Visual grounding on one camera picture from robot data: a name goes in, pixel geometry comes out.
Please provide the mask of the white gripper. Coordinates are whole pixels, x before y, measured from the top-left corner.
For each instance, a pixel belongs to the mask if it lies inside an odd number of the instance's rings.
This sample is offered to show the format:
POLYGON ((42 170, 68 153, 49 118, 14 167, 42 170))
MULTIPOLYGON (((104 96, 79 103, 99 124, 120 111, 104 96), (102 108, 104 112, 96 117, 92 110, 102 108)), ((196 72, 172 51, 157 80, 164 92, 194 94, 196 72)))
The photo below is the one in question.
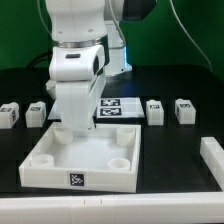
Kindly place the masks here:
POLYGON ((56 102, 62 124, 73 131, 94 126, 93 115, 106 84, 102 45, 53 48, 50 79, 56 82, 56 102))

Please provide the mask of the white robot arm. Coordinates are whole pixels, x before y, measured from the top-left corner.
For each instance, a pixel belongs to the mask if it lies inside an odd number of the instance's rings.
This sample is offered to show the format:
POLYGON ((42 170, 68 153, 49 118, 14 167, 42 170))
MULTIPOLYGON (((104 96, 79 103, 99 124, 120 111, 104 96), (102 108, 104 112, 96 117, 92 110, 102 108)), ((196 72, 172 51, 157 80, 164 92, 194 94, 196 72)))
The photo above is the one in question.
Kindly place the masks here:
POLYGON ((49 66, 63 125, 94 126, 106 79, 131 69, 119 23, 147 17, 157 0, 46 0, 55 42, 49 66))

